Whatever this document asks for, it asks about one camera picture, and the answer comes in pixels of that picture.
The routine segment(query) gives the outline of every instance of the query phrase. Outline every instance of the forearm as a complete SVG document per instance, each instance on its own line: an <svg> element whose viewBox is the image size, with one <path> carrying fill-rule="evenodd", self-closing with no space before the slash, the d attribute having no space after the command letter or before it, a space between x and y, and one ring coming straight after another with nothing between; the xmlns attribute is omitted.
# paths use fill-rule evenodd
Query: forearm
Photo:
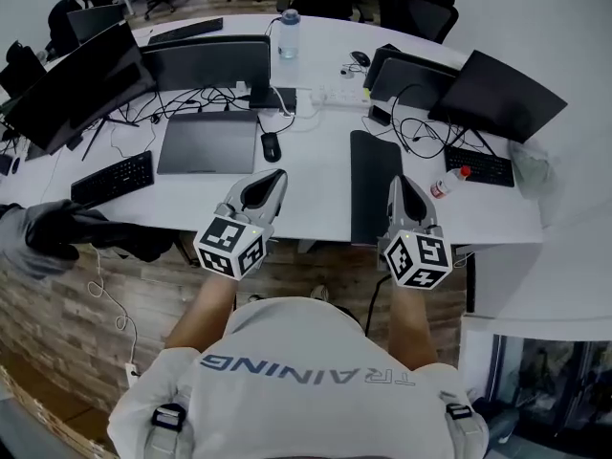
<svg viewBox="0 0 612 459"><path fill-rule="evenodd" d="M165 341L165 348L204 352L220 340L230 318L238 282L211 274Z"/></svg>
<svg viewBox="0 0 612 459"><path fill-rule="evenodd" d="M388 348L410 370L438 361L421 292L393 284Z"/></svg>

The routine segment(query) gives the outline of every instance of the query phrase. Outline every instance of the bottle with red cap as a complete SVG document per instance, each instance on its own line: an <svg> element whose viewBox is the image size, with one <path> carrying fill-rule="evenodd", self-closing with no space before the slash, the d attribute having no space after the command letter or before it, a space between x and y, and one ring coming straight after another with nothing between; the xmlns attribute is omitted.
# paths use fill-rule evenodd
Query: bottle with red cap
<svg viewBox="0 0 612 459"><path fill-rule="evenodd" d="M469 166L463 165L461 168L449 170L444 177L431 185L431 195L436 199L442 199L449 195L471 174Z"/></svg>

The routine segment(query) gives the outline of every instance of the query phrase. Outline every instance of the black keyboard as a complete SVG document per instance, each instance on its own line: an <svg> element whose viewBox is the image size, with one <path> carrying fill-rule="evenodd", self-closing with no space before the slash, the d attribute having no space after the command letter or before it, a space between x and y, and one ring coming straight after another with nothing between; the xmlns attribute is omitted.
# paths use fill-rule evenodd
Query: black keyboard
<svg viewBox="0 0 612 459"><path fill-rule="evenodd" d="M70 198L93 208L153 183L153 157L150 151L145 151L75 182Z"/></svg>
<svg viewBox="0 0 612 459"><path fill-rule="evenodd" d="M178 41L180 39L193 37L194 35L214 33L215 31L221 31L222 29L223 18L207 20L205 22L198 22L197 24L181 27L179 29L175 29L174 31L168 31L167 33L154 35L149 39L149 44Z"/></svg>
<svg viewBox="0 0 612 459"><path fill-rule="evenodd" d="M513 164L510 160L453 146L444 149L444 157L447 171L461 168L464 164L469 166L471 174L467 180L470 182L514 187Z"/></svg>

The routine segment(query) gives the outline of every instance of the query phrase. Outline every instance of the wooden floor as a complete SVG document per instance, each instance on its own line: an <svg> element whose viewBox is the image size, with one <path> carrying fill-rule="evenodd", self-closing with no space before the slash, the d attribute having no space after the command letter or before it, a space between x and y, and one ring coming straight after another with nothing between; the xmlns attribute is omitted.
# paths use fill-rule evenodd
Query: wooden floor
<svg viewBox="0 0 612 459"><path fill-rule="evenodd" d="M239 306L247 303L249 295L308 296L317 284L326 284L331 302L346 307L365 324L370 297L383 276L375 270L374 250L320 243L312 253L297 254L296 242L272 245L261 270L240 283ZM207 273L190 268L175 249L151 264L108 256L101 260L105 287L136 322L135 362L144 370L163 348ZM126 388L123 365L133 334L130 327L124 332L115 328L117 307L107 298L91 297L86 287L90 280L97 280L97 259L91 248L81 250L74 270L43 282L0 264L0 339L60 387L110 410ZM427 316L440 359L452 364L458 359L465 286L465 274L456 270L427 297ZM370 337L382 347L389 290L387 281L370 330Z"/></svg>

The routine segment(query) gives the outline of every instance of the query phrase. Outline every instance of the plastic bottle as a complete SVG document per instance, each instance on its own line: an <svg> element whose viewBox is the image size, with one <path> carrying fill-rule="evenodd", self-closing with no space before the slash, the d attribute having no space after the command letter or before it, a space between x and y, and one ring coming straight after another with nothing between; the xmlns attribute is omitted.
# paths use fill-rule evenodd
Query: plastic bottle
<svg viewBox="0 0 612 459"><path fill-rule="evenodd" d="M431 185L431 195L436 199L442 199L449 195L471 174L469 166L463 165L461 168L449 170L444 177Z"/></svg>
<svg viewBox="0 0 612 459"><path fill-rule="evenodd" d="M288 9L280 16L280 37L278 38L280 57L292 59L297 56L300 20L301 17L295 9Z"/></svg>

